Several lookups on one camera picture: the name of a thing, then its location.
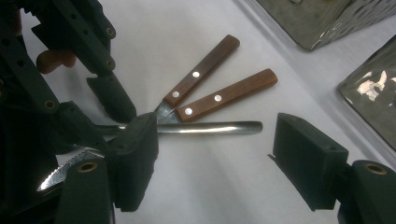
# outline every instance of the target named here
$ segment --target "serrated blade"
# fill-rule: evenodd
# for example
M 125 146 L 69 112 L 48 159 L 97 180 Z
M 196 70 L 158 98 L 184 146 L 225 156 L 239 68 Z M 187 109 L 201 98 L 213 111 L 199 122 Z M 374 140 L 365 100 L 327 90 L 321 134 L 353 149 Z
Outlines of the serrated blade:
M 77 156 L 73 157 L 69 161 L 65 162 L 61 166 L 59 166 L 56 170 L 54 170 L 41 185 L 38 187 L 37 191 L 41 191 L 44 189 L 48 189 L 56 184 L 64 182 L 66 179 L 67 171 L 72 167 L 74 164 L 77 164 L 81 161 L 91 160 L 91 159 L 98 159 L 104 158 L 105 156 L 100 153 L 96 149 L 87 149 Z

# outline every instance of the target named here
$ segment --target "stainless steel container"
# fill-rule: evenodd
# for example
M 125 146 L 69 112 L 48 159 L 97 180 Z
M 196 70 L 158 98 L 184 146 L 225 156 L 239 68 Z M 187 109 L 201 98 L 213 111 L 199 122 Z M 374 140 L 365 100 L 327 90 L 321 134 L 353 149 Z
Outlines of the stainless steel container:
M 303 49 L 313 50 L 396 14 L 395 0 L 256 0 Z

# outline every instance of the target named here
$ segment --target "wooden handle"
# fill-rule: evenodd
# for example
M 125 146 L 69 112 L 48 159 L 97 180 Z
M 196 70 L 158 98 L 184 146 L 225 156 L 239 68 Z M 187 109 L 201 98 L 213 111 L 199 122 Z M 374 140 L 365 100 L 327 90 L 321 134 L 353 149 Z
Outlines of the wooden handle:
M 226 87 L 221 91 L 216 91 L 189 105 L 182 106 L 175 112 L 181 122 L 190 122 L 234 103 L 250 94 L 267 89 L 276 83 L 277 77 L 275 73 L 270 69 L 266 69 L 256 75 Z
M 164 98 L 171 108 L 176 108 L 190 93 L 239 46 L 239 40 L 225 36 Z

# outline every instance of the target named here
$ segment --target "serrated knife blade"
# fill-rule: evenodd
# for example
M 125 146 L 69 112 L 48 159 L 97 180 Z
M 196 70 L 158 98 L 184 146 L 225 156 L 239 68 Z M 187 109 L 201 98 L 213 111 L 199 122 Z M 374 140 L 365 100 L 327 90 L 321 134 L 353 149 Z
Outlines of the serrated knife blade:
M 49 187 L 52 187 L 54 185 L 64 182 L 64 180 L 66 179 L 67 171 L 73 165 L 75 165 L 81 161 L 86 161 L 86 160 L 91 160 L 91 159 L 100 159 L 100 158 L 104 158 L 104 157 L 105 156 L 102 153 L 100 153 L 98 150 L 92 149 L 92 148 L 87 148 L 86 150 L 79 153 L 77 156 L 73 157 L 69 161 L 67 161 L 64 164 L 62 164 L 61 166 L 59 166 L 56 170 L 54 170 L 42 182 L 42 184 L 38 187 L 37 191 L 48 189 Z

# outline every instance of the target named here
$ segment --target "white table surface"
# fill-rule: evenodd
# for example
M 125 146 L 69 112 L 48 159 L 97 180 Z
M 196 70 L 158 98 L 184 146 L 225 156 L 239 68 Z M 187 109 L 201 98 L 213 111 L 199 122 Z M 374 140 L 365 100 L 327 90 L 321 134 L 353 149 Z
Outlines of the white table surface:
M 313 52 L 295 46 L 252 1 L 101 0 L 117 30 L 112 41 L 115 74 L 138 115 L 161 99 L 226 35 L 238 50 L 188 102 L 271 68 L 271 89 L 199 121 L 259 120 L 253 135 L 162 134 L 146 196 L 134 213 L 116 210 L 121 223 L 338 223 L 331 211 L 311 212 L 276 164 L 272 153 L 277 113 L 306 119 L 349 150 L 348 162 L 373 160 L 396 167 L 388 150 L 337 97 L 335 88 L 396 35 L 396 17 Z M 32 34 L 38 24 L 22 16 L 32 58 L 46 49 Z M 74 101 L 97 124 L 113 123 L 86 84 L 94 77 L 78 62 L 46 80 L 61 102 Z

